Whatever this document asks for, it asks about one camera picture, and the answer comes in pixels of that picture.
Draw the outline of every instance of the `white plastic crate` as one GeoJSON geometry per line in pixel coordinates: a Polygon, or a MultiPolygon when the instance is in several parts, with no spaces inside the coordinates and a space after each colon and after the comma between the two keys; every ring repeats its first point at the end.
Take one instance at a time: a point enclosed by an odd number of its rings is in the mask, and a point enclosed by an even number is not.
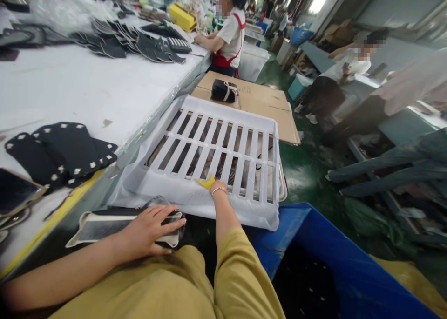
{"type": "Polygon", "coordinates": [[[276,122],[190,96],[171,104],[108,204],[137,207],[162,195],[182,212],[215,218],[211,195],[195,180],[211,173],[227,183],[242,224],[278,228],[285,185],[276,122]]]}

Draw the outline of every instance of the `red apron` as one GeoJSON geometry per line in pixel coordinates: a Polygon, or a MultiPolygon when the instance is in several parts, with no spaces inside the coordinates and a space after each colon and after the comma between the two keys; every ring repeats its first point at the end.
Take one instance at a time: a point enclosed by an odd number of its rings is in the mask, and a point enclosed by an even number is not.
{"type": "MultiPolygon", "coordinates": [[[[234,15],[236,17],[239,27],[241,28],[241,47],[239,48],[239,51],[237,52],[236,56],[231,57],[228,60],[222,55],[220,50],[214,54],[212,64],[214,64],[215,66],[218,66],[218,67],[222,67],[222,68],[230,68],[231,67],[231,62],[233,61],[233,59],[235,59],[236,57],[239,56],[239,54],[242,50],[242,43],[244,42],[244,39],[242,38],[242,30],[245,29],[246,23],[244,22],[244,24],[242,24],[241,19],[239,18],[239,16],[236,13],[233,13],[232,15],[234,15]]],[[[239,72],[237,71],[237,69],[235,71],[235,77],[237,77],[237,78],[239,77],[239,72]]]]}

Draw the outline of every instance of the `hand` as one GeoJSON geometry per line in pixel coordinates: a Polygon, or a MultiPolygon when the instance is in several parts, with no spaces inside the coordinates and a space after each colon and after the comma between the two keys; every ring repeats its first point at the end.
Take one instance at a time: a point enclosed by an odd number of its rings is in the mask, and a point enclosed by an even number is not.
{"type": "Polygon", "coordinates": [[[199,44],[199,45],[202,45],[203,42],[205,41],[205,39],[206,39],[205,36],[203,36],[203,35],[197,35],[197,36],[194,38],[194,42],[197,43],[197,44],[199,44]]]}
{"type": "Polygon", "coordinates": [[[213,193],[213,191],[215,189],[217,189],[218,187],[223,187],[225,189],[225,194],[227,193],[227,186],[225,185],[224,182],[220,181],[219,179],[216,179],[216,181],[211,185],[210,193],[213,193]]]}
{"type": "Polygon", "coordinates": [[[351,74],[351,67],[343,65],[343,74],[344,75],[350,75],[351,74]]]}
{"type": "Polygon", "coordinates": [[[130,262],[145,256],[170,254],[171,249],[163,248],[155,241],[186,223],[186,219],[161,225],[162,221],[177,206],[150,206],[132,220],[122,231],[112,235],[116,257],[122,263],[130,262]]]}

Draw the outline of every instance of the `smartphone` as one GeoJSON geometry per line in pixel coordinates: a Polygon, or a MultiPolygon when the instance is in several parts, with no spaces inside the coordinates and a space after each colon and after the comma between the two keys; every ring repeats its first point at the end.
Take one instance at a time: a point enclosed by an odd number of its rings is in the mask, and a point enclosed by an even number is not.
{"type": "Polygon", "coordinates": [[[0,168],[0,217],[11,217],[37,201],[47,189],[31,180],[0,168]]]}

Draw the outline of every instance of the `white shirt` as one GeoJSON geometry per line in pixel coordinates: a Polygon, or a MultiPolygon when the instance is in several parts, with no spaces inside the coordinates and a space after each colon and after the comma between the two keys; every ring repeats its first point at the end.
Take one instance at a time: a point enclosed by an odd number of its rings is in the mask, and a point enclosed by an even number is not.
{"type": "MultiPolygon", "coordinates": [[[[241,27],[237,22],[236,16],[233,15],[234,13],[239,16],[242,24],[245,23],[244,11],[234,7],[231,10],[230,15],[228,16],[228,19],[223,22],[223,27],[220,30],[219,34],[217,34],[222,40],[225,41],[225,44],[220,49],[220,53],[226,58],[226,60],[229,60],[232,57],[236,56],[239,50],[242,51],[241,45],[243,44],[245,37],[245,29],[242,29],[241,33],[241,27]]],[[[239,66],[240,56],[241,54],[239,54],[231,62],[230,65],[233,68],[237,68],[239,66]]]]}
{"type": "Polygon", "coordinates": [[[289,22],[289,17],[286,14],[284,14],[283,19],[281,20],[280,24],[279,24],[279,30],[280,31],[284,31],[285,27],[287,26],[287,22],[289,22]]]}
{"type": "Polygon", "coordinates": [[[385,113],[389,116],[428,95],[433,101],[447,102],[446,70],[447,48],[444,48],[395,71],[391,79],[371,95],[386,100],[385,113]]]}
{"type": "Polygon", "coordinates": [[[357,55],[354,52],[354,48],[349,48],[342,54],[337,55],[334,59],[337,63],[335,63],[332,67],[330,67],[326,72],[322,73],[320,76],[329,77],[335,80],[337,83],[343,78],[343,65],[345,63],[349,63],[351,66],[351,74],[359,74],[363,75],[366,71],[371,67],[371,62],[369,60],[366,61],[358,61],[357,55]]]}

